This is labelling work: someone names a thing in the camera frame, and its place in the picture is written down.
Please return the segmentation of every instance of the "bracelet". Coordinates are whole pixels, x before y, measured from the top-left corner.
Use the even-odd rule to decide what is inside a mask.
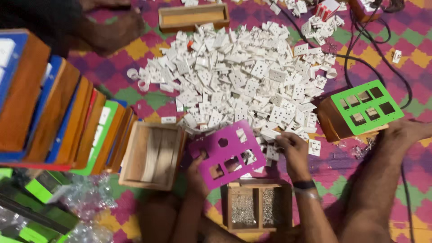
[[[294,192],[302,194],[302,195],[305,195],[305,196],[307,196],[308,198],[311,198],[311,199],[316,199],[316,200],[318,200],[318,201],[321,202],[321,197],[318,195],[318,193],[315,194],[313,192],[308,192],[308,191],[300,189],[300,188],[296,188],[296,187],[293,187],[293,188],[294,188]]]

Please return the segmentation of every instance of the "pink switch plate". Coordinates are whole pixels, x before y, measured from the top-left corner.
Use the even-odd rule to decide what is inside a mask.
[[[243,143],[240,142],[240,139],[235,132],[241,128],[243,129],[247,138],[247,140]],[[218,142],[222,138],[228,140],[228,145],[226,147],[219,146]],[[205,149],[207,151],[208,159],[204,160],[198,169],[200,170],[201,176],[203,177],[204,182],[209,190],[213,190],[222,185],[228,184],[229,182],[240,178],[242,175],[250,173],[253,170],[266,165],[266,159],[261,152],[260,145],[257,143],[254,133],[250,128],[248,121],[246,120],[233,123],[232,125],[227,126],[222,130],[213,133],[212,135],[202,137],[189,145],[189,151],[193,158],[197,158],[200,155],[201,149]],[[243,159],[241,158],[241,153],[248,149],[252,150],[257,160],[253,163],[245,165]],[[241,168],[229,173],[224,165],[224,162],[233,156],[237,156],[241,164]],[[224,175],[217,179],[213,179],[209,169],[210,167],[217,164],[220,164]]]

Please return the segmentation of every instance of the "round hole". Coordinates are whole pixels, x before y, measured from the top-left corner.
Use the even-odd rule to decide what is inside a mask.
[[[228,140],[226,138],[221,138],[217,142],[219,144],[219,147],[226,147],[228,146]]]

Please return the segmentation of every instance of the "hairy leg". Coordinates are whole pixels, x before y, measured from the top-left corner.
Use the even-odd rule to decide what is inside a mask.
[[[390,242],[388,220],[393,206],[400,167],[415,142],[432,136],[432,124],[397,120],[383,131],[371,160],[354,184],[344,229],[343,243]]]
[[[130,0],[79,0],[84,11],[97,7],[122,7],[130,6]]]
[[[174,231],[180,199],[170,193],[156,193],[140,207],[139,224],[145,242],[168,243]]]
[[[138,8],[124,14],[110,25],[93,23],[84,15],[73,35],[86,41],[100,56],[108,56],[140,37],[144,20]]]

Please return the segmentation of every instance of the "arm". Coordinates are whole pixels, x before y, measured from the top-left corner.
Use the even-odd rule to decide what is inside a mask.
[[[282,132],[276,138],[284,148],[286,169],[292,182],[311,181],[308,169],[308,144],[294,133]],[[316,189],[296,192],[300,222],[306,243],[337,243],[337,237],[328,222],[321,202],[309,193],[318,195]]]
[[[205,152],[196,158],[187,170],[187,190],[177,216],[172,243],[196,243],[198,225],[201,220],[204,200],[210,193],[204,184],[198,166],[205,158]]]

